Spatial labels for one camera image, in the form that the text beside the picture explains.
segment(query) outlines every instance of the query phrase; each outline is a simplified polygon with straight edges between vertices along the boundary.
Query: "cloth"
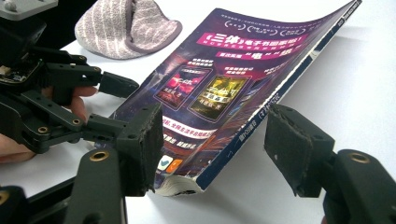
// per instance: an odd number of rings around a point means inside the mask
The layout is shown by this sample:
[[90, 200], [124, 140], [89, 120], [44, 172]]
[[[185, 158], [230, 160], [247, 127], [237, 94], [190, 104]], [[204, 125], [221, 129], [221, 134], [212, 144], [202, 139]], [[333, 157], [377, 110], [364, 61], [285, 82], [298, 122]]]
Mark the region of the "cloth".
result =
[[84, 49], [131, 59], [163, 49], [181, 29], [153, 0], [98, 0], [77, 22], [75, 35]]

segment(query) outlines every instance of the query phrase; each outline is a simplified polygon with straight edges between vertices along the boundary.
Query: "book cover illustration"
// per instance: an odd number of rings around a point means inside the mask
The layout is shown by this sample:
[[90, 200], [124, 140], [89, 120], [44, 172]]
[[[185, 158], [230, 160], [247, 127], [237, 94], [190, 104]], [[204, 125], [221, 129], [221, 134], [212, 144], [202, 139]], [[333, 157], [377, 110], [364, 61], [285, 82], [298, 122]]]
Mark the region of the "book cover illustration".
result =
[[[112, 115], [163, 104], [156, 192], [204, 191], [359, 3], [307, 22], [214, 9]], [[172, 186], [175, 176], [196, 186]]]

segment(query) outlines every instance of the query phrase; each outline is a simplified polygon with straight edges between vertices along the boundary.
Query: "purple book cover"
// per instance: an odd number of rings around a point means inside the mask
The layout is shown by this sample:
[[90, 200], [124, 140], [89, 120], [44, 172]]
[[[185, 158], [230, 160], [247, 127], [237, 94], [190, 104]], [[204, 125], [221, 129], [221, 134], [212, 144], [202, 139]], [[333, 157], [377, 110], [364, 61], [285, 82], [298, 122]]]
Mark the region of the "purple book cover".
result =
[[[352, 4], [298, 23], [214, 9], [112, 115], [129, 120], [140, 108], [162, 103], [164, 146], [155, 189], [170, 175], [193, 178], [225, 165], [229, 159], [216, 161], [221, 152], [242, 146], [265, 117], [265, 107], [313, 61], [305, 62], [310, 52], [330, 41]], [[211, 168], [200, 188], [221, 168]]]

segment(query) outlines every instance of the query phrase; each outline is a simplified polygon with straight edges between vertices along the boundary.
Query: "person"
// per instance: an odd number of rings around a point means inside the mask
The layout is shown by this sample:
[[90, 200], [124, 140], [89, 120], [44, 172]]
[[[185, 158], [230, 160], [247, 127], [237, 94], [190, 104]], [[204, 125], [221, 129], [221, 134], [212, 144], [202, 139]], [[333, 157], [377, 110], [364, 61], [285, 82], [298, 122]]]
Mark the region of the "person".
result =
[[[50, 98], [51, 88], [42, 91], [43, 95]], [[74, 90], [72, 102], [66, 108], [70, 109], [72, 113], [79, 118], [87, 120], [84, 101], [81, 97], [92, 96], [97, 93], [95, 87], [77, 87]], [[28, 161], [35, 156], [35, 153], [29, 150], [26, 146], [18, 144], [13, 139], [10, 139], [0, 134], [0, 163]]]

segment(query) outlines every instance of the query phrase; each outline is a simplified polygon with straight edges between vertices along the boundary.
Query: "white surface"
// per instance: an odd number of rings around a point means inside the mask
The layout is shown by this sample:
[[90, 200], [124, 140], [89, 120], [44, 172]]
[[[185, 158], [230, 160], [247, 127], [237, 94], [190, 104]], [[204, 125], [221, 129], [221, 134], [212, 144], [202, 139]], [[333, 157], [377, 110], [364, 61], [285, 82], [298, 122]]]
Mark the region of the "white surface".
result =
[[[127, 61], [93, 55], [76, 42], [66, 49], [89, 64], [142, 82], [214, 7], [270, 20], [308, 21], [347, 1], [158, 0], [164, 14], [179, 20], [182, 34], [166, 49]], [[396, 179], [396, 2], [363, 1], [334, 39], [280, 102], [311, 119], [335, 141], [334, 150], [357, 149], [379, 159]], [[90, 112], [108, 116], [122, 100], [86, 98]], [[203, 194], [164, 198], [151, 192], [128, 198], [129, 223], [320, 223], [322, 198], [295, 198], [262, 150], [265, 122]], [[25, 188], [28, 196], [75, 175], [89, 145], [61, 144], [31, 161], [0, 165], [0, 184]]]

